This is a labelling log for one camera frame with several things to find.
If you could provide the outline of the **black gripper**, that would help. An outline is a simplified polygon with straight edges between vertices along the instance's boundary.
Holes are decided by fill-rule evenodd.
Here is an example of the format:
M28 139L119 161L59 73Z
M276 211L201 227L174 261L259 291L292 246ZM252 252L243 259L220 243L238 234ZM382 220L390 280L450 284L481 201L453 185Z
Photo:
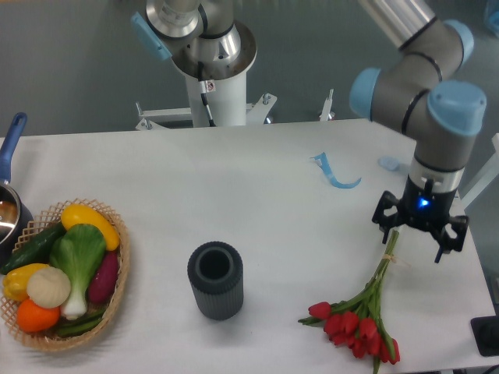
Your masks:
M402 198L384 191L377 203L372 222L383 233L382 243L388 242L391 229L407 225L429 232L439 248L434 262L439 263L444 254L461 252L469 226L466 215L452 216L451 205L457 189L435 192L432 180L429 186L420 187L410 177L405 183Z

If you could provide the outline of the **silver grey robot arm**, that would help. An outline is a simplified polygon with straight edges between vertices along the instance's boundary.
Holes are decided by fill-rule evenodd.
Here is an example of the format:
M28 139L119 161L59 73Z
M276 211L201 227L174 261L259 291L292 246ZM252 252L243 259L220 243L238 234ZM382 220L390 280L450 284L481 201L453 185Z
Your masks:
M423 1L364 1L365 11L402 53L388 71L365 69L349 94L360 117L414 139L401 197L383 193L373 222L384 233L402 225L428 232L440 255L461 251L469 220L452 216L455 197L487 106L484 92L456 81L472 54L469 28L441 21ZM262 104L246 102L246 72L257 46L230 1L149 1L131 24L156 58L185 76L196 127L261 123Z

